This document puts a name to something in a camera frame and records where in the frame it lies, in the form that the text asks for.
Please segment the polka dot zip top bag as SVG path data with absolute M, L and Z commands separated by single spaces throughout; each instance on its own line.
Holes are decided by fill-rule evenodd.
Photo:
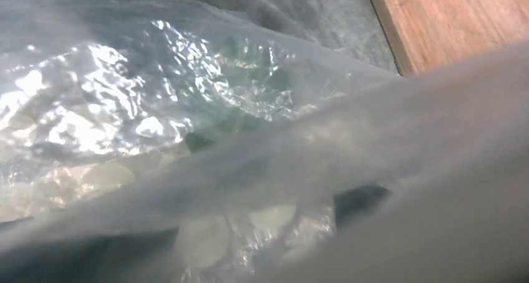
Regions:
M 2 282 L 527 282 L 528 42 L 403 78 L 196 0 L 1 0 Z

